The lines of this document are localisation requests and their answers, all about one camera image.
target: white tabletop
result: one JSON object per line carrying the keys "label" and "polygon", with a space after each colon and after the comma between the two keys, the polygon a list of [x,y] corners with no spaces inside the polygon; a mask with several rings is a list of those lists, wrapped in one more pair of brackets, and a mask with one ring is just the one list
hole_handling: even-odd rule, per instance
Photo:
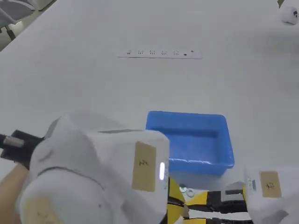
{"label": "white tabletop", "polygon": [[[97,111],[144,128],[148,111],[223,114],[235,167],[193,188],[243,180],[245,165],[298,163],[299,29],[276,0],[58,0],[0,53],[0,133],[43,136],[60,115]],[[117,58],[197,49],[202,60]],[[13,166],[1,161],[0,177]]]}

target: white object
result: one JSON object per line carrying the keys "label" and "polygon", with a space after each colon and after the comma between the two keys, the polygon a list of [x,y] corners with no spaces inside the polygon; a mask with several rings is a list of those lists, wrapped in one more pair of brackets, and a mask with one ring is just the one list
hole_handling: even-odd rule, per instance
{"label": "white object", "polygon": [[[97,123],[102,126],[95,129]],[[88,112],[55,121],[32,155],[31,183],[19,205],[22,223],[46,213],[45,221],[57,224],[160,223],[168,192],[160,170],[168,174],[169,141],[160,132],[120,127]]]}
{"label": "white object", "polygon": [[181,193],[185,193],[187,191],[187,187],[185,185],[181,184],[179,186],[179,190],[180,190]]}
{"label": "white object", "polygon": [[281,21],[283,23],[286,23],[289,25],[296,25],[298,23],[297,8],[287,6],[287,7],[282,7],[280,9],[280,11],[281,11]]}
{"label": "white object", "polygon": [[254,224],[298,223],[298,172],[298,166],[246,169],[246,203]]}
{"label": "white object", "polygon": [[186,194],[188,195],[188,197],[194,197],[195,192],[192,188],[188,188]]}
{"label": "white object", "polygon": [[122,50],[118,57],[131,58],[173,58],[173,59],[202,59],[202,55],[197,50],[178,49],[148,49],[148,50]]}

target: robotic arm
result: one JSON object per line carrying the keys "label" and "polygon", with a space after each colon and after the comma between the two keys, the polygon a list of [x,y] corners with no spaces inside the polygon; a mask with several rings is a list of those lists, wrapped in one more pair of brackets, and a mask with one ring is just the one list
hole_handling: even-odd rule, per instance
{"label": "robotic arm", "polygon": [[158,224],[164,219],[169,141],[163,134],[74,113],[55,121],[45,138],[27,137],[3,138],[2,155],[12,158],[13,150],[29,149],[28,142],[37,145],[30,183],[18,205],[23,224]]}

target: tan paper label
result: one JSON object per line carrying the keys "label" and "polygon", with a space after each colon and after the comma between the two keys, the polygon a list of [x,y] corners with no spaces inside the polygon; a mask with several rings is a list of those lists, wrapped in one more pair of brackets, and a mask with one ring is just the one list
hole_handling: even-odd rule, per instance
{"label": "tan paper label", "polygon": [[278,172],[264,171],[260,172],[260,179],[263,191],[263,197],[280,198],[281,188]]}
{"label": "tan paper label", "polygon": [[23,224],[63,224],[55,214],[51,201],[39,196],[25,201],[22,205]]}
{"label": "tan paper label", "polygon": [[135,144],[132,189],[155,191],[157,150],[143,142]]}

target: blue plastic bin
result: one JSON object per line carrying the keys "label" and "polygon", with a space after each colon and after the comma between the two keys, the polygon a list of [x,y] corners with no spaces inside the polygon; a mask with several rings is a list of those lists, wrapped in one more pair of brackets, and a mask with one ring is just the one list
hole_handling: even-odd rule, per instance
{"label": "blue plastic bin", "polygon": [[222,115],[150,111],[146,129],[170,140],[170,172],[222,175],[235,164]]}

